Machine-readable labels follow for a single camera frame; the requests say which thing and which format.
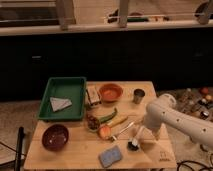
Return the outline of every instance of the orange bowl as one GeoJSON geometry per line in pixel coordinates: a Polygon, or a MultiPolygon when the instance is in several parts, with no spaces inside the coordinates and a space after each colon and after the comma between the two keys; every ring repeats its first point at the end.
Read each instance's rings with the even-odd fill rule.
{"type": "Polygon", "coordinates": [[[99,93],[101,95],[101,100],[105,102],[115,102],[123,94],[123,89],[113,83],[104,84],[100,89],[99,93]]]}

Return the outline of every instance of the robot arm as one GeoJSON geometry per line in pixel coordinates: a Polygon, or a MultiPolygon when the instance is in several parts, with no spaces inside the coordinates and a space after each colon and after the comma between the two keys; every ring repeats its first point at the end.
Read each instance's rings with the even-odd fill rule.
{"type": "Polygon", "coordinates": [[[176,100],[170,94],[163,94],[150,102],[143,126],[157,133],[161,124],[165,123],[213,149],[213,123],[178,112],[173,109],[175,105],[176,100]]]}

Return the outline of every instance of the food item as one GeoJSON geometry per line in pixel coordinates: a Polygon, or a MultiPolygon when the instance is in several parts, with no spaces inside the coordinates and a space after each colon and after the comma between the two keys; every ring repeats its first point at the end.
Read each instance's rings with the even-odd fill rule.
{"type": "Polygon", "coordinates": [[[101,124],[109,121],[110,119],[112,119],[113,117],[115,117],[117,115],[118,111],[116,108],[114,108],[114,112],[106,115],[106,116],[102,116],[100,118],[97,118],[95,116],[93,116],[92,114],[87,113],[87,125],[89,127],[90,130],[92,131],[97,131],[101,124]]]}
{"type": "Polygon", "coordinates": [[[101,125],[98,118],[94,117],[91,114],[87,114],[87,124],[89,129],[94,131],[96,131],[101,125]]]}
{"type": "Polygon", "coordinates": [[[118,113],[118,110],[117,108],[114,108],[114,112],[109,114],[109,115],[106,115],[106,116],[102,116],[101,118],[99,118],[99,121],[100,123],[105,123],[107,122],[108,120],[112,119],[113,117],[115,117],[118,113]]]}
{"type": "Polygon", "coordinates": [[[102,139],[107,140],[111,136],[111,128],[108,125],[103,125],[99,128],[98,134],[102,139]]]}
{"type": "Polygon", "coordinates": [[[125,120],[128,119],[128,116],[119,116],[116,115],[113,119],[111,119],[110,121],[107,122],[107,125],[112,128],[115,125],[118,125],[122,122],[124,122],[125,120]]]}

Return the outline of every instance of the brown bowl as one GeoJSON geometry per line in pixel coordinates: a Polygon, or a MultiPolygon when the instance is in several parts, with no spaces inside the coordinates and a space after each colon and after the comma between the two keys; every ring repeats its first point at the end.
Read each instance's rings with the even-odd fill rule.
{"type": "Polygon", "coordinates": [[[123,94],[123,89],[113,83],[104,84],[100,89],[99,93],[101,95],[101,100],[105,102],[115,102],[123,94]]]}
{"type": "Polygon", "coordinates": [[[43,146],[50,151],[59,151],[69,139],[68,129],[60,124],[55,124],[47,128],[42,136],[43,146]]]}

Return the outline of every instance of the utensil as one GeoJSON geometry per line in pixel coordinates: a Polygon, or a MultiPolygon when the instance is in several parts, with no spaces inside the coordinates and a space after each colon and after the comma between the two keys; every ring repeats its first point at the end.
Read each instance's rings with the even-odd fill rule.
{"type": "Polygon", "coordinates": [[[47,150],[59,151],[67,143],[68,138],[68,129],[61,124],[55,124],[50,126],[44,132],[42,136],[42,144],[47,150]]]}
{"type": "Polygon", "coordinates": [[[100,89],[99,93],[101,95],[101,100],[105,102],[115,102],[123,94],[123,89],[113,83],[104,84],[100,89]]]}
{"type": "Polygon", "coordinates": [[[115,141],[115,140],[117,140],[118,136],[119,136],[121,133],[123,133],[124,131],[126,131],[128,128],[130,128],[130,127],[133,126],[134,124],[135,124],[135,122],[130,122],[126,127],[124,127],[123,129],[121,129],[118,133],[116,133],[116,134],[110,136],[110,137],[108,138],[108,140],[110,140],[110,141],[115,141]]]}

